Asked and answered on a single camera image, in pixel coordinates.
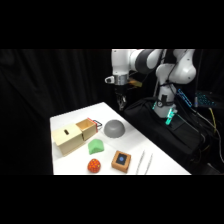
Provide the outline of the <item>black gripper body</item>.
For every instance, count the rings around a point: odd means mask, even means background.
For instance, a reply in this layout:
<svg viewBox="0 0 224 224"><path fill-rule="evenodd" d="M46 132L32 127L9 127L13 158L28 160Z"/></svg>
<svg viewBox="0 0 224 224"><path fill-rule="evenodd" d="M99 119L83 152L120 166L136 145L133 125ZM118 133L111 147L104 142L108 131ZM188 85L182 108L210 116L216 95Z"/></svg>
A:
<svg viewBox="0 0 224 224"><path fill-rule="evenodd" d="M126 96L128 91L128 85L116 85L115 94L119 97Z"/></svg>

